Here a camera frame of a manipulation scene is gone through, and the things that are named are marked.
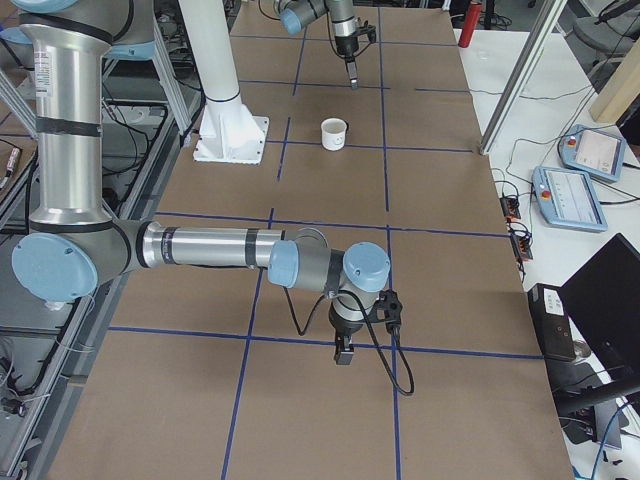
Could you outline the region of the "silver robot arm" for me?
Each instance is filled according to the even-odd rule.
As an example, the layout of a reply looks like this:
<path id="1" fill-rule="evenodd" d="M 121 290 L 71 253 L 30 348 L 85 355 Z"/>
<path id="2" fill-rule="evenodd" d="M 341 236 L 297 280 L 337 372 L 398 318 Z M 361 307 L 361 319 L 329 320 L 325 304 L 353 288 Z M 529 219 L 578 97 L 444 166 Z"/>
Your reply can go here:
<path id="1" fill-rule="evenodd" d="M 112 49 L 154 54 L 149 1 L 22 1 L 20 28 L 34 49 L 40 201 L 12 253 L 20 284 L 67 302 L 141 268 L 190 265 L 264 270 L 270 282 L 329 299 L 336 363 L 361 328 L 390 324 L 390 261 L 378 245 L 330 248 L 317 230 L 164 227 L 121 220 L 102 199 L 102 61 Z"/>
<path id="2" fill-rule="evenodd" d="M 352 1 L 284 0 L 274 1 L 273 8 L 290 35 L 300 33 L 316 20 L 324 18 L 328 22 L 328 36 L 334 44 L 335 54 L 345 64 L 349 85 L 352 89 L 358 88 L 356 55 L 360 49 L 358 38 L 361 28 Z"/>

